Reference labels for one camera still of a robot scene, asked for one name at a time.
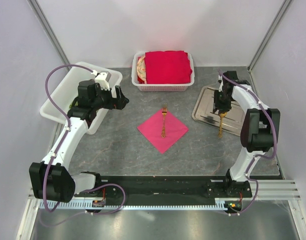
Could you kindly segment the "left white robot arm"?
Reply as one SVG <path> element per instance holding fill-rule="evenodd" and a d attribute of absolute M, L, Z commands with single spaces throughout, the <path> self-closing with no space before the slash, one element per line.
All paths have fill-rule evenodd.
<path fill-rule="evenodd" d="M 95 121 L 99 110 L 122 110 L 129 103 L 121 87 L 102 86 L 93 79 L 78 84 L 77 96 L 66 114 L 66 125 L 55 145 L 41 162 L 29 167 L 32 190 L 46 206 L 49 201 L 68 203 L 75 194 L 86 191 L 99 196 L 103 185 L 98 173 L 84 171 L 72 176 L 68 168 L 80 140 Z"/>

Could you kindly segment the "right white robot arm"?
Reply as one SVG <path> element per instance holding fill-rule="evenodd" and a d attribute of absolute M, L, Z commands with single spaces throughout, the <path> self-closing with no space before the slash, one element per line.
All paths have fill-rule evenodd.
<path fill-rule="evenodd" d="M 213 113 L 222 121 L 237 102 L 244 112 L 240 130 L 241 151 L 234 165 L 227 170 L 222 182 L 214 182 L 208 188 L 217 198 L 254 196 L 250 177 L 256 163 L 261 159 L 273 159 L 277 143 L 281 113 L 270 108 L 254 93 L 247 81 L 239 80 L 236 71 L 220 72 L 219 88 L 214 91 Z"/>

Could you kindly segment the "gold fork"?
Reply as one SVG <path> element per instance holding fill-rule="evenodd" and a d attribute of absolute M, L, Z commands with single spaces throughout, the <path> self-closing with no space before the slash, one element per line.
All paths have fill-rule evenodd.
<path fill-rule="evenodd" d="M 168 113 L 168 106 L 166 103 L 162 106 L 162 130 L 161 130 L 161 137 L 166 137 L 166 115 Z"/>

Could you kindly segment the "gold spoon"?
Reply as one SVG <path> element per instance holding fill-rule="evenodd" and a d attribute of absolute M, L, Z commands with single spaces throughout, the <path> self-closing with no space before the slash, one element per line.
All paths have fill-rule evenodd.
<path fill-rule="evenodd" d="M 223 137 L 223 120 L 226 117 L 227 112 L 219 112 L 218 116 L 220 117 L 219 121 L 219 132 L 218 132 L 218 137 L 222 138 Z"/>

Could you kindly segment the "pink paper napkin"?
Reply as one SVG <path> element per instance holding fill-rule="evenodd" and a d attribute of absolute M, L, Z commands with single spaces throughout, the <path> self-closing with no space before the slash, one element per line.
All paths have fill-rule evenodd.
<path fill-rule="evenodd" d="M 164 154 L 189 131 L 184 123 L 168 111 L 165 117 L 166 136 L 162 137 L 162 109 L 140 124 L 137 129 L 161 154 Z"/>

